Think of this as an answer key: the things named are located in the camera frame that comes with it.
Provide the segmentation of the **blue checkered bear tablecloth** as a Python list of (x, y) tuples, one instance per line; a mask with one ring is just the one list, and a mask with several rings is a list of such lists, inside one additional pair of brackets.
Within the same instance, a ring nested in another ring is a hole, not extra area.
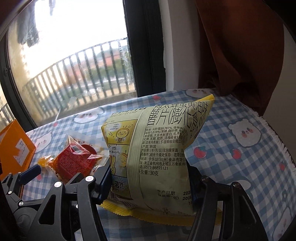
[[(169, 91), (104, 105), (28, 132), (37, 150), (32, 159), (56, 155), (69, 133), (103, 140), (101, 125), (122, 110), (193, 101), (212, 89)], [(295, 240), (295, 163), (269, 124), (235, 97), (215, 96), (212, 110), (193, 144), (190, 164), (218, 182), (240, 182), (252, 200), (269, 240)]]

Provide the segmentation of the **dark red right curtain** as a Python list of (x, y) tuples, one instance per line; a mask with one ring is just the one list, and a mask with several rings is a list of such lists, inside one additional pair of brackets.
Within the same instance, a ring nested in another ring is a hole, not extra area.
[(283, 23), (264, 1), (196, 1), (215, 63), (212, 82), (263, 115), (280, 78)]

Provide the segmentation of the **hanging grey cloth left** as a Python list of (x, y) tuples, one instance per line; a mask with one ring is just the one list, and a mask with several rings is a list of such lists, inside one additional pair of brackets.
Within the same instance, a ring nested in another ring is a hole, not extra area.
[(39, 42), (39, 34), (35, 20), (35, 3), (29, 4), (17, 16), (17, 41), (30, 48)]

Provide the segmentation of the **small yellow candy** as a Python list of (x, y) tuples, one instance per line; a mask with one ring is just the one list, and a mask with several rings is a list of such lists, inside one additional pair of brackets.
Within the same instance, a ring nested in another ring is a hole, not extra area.
[(45, 168), (46, 165), (48, 164), (48, 162), (49, 162), (49, 161), (52, 161), (53, 158), (54, 158), (54, 155), (43, 156), (43, 157), (41, 157), (41, 158), (38, 160), (37, 164), (38, 164), (39, 166)]

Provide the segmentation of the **balcony metal railing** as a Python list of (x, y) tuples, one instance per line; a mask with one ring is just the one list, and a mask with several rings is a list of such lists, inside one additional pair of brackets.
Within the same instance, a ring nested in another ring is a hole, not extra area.
[(110, 102), (137, 97), (127, 38), (82, 49), (58, 60), (21, 88), (45, 124)]

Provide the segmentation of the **black window frame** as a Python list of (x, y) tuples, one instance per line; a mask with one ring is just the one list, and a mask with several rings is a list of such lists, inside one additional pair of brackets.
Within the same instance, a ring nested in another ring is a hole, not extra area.
[[(17, 41), (16, 19), (33, 2), (39, 42), (29, 48)], [(121, 38), (128, 39), (137, 97), (165, 91), (158, 1), (1, 1), (1, 116), (11, 114), (25, 131), (42, 126), (33, 123), (37, 112), (23, 85), (68, 55)]]

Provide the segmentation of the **orange cardboard box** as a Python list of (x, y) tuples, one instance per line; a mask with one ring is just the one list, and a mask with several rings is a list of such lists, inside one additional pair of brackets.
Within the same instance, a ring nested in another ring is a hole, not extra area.
[(1, 131), (1, 180), (29, 168), (36, 147), (17, 120)]

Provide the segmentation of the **red sauce snack packet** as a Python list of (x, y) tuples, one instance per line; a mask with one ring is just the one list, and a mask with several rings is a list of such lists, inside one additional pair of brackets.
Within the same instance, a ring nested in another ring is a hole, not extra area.
[(77, 173), (84, 177), (93, 175), (106, 163), (107, 155), (102, 147), (68, 136), (64, 149), (46, 162), (46, 168), (66, 184)]

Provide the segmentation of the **pale yellow chips bag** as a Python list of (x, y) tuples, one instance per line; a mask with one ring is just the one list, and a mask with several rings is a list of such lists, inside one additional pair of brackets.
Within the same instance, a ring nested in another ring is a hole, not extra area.
[(214, 100), (209, 95), (112, 114), (101, 127), (112, 177), (102, 207), (143, 221), (191, 226), (195, 211), (185, 149)]

